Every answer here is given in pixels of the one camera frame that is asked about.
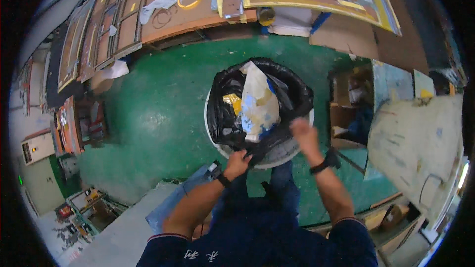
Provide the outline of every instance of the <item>green floor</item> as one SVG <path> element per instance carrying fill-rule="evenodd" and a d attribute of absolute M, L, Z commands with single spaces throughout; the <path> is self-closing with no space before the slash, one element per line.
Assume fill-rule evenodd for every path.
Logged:
<path fill-rule="evenodd" d="M 205 98 L 218 71 L 250 57 L 270 57 L 312 87 L 314 126 L 324 150 L 329 136 L 327 73 L 351 68 L 352 61 L 347 54 L 309 45 L 307 38 L 256 36 L 180 46 L 138 60 L 104 94 L 111 138 L 101 148 L 87 146 L 78 157 L 82 180 L 130 205 L 163 178 L 188 177 L 205 163 L 224 162 L 205 131 Z M 345 152 L 362 166 L 366 153 Z M 385 178 L 363 181 L 363 175 L 347 163 L 337 174 L 350 191 L 356 211 L 397 191 Z M 249 195 L 264 195 L 260 182 L 269 178 L 270 170 L 249 173 Z M 294 178 L 302 192 L 300 224 L 328 221 L 302 155 L 294 158 Z"/>

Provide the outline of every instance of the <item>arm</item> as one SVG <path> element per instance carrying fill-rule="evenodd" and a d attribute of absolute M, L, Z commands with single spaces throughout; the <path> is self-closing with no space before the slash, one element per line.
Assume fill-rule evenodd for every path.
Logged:
<path fill-rule="evenodd" d="M 302 118 L 295 119 L 290 128 L 310 166 L 313 167 L 321 164 L 324 161 L 324 157 L 318 147 L 317 129 L 309 126 L 308 122 Z M 331 169 L 327 168 L 317 173 L 314 177 L 318 192 L 325 209 L 328 211 L 332 225 L 335 225 L 342 218 L 353 218 L 353 201 L 338 176 Z"/>
<path fill-rule="evenodd" d="M 244 158 L 246 150 L 233 153 L 224 170 L 224 176 L 233 181 L 243 174 L 252 156 Z M 208 216 L 224 190 L 220 181 L 214 180 L 195 187 L 178 202 L 170 216 L 163 222 L 163 231 L 181 234 L 189 239 L 193 230 Z"/>

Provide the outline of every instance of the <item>wrist strap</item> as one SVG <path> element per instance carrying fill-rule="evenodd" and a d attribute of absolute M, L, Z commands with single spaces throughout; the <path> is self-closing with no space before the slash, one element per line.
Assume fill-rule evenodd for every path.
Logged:
<path fill-rule="evenodd" d="M 336 167 L 336 169 L 340 169 L 341 167 L 340 160 L 338 159 L 336 150 L 333 147 L 330 147 L 328 149 L 327 154 L 325 155 L 325 159 L 320 165 L 314 166 L 310 169 L 310 174 L 316 175 L 317 173 L 320 173 L 325 168 L 330 166 L 334 166 Z"/>
<path fill-rule="evenodd" d="M 219 180 L 219 182 L 221 182 L 221 184 L 225 187 L 225 188 L 229 188 L 231 186 L 231 182 L 229 181 L 229 179 L 226 178 L 226 176 L 224 176 L 223 174 L 220 174 L 216 177 L 217 180 Z"/>
<path fill-rule="evenodd" d="M 311 175 L 316 175 L 317 173 L 322 172 L 322 171 L 323 171 L 325 168 L 327 168 L 328 166 L 329 166 L 329 164 L 328 164 L 328 161 L 327 161 L 327 159 L 326 159 L 326 157 L 325 157 L 324 161 L 323 161 L 320 165 L 312 167 L 312 168 L 309 170 L 309 172 L 310 172 Z"/>

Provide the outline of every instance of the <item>worker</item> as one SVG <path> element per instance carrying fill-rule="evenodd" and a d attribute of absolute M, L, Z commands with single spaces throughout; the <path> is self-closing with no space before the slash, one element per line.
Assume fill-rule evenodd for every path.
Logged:
<path fill-rule="evenodd" d="M 290 129 L 312 169 L 332 230 L 324 236 L 299 228 L 300 193 L 288 162 L 272 169 L 270 196 L 248 198 L 251 156 L 234 152 L 223 177 L 195 187 L 152 236 L 138 267 L 149 266 L 377 266 L 373 242 L 354 216 L 348 191 L 318 146 L 317 129 L 298 118 Z M 212 211 L 208 234 L 191 241 L 194 229 Z"/>

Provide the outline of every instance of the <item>electrical box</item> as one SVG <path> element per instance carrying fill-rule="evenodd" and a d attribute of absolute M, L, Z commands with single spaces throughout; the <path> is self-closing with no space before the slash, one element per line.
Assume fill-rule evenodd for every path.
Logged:
<path fill-rule="evenodd" d="M 53 137 L 49 129 L 27 136 L 21 142 L 23 160 L 26 165 L 35 163 L 55 153 Z"/>

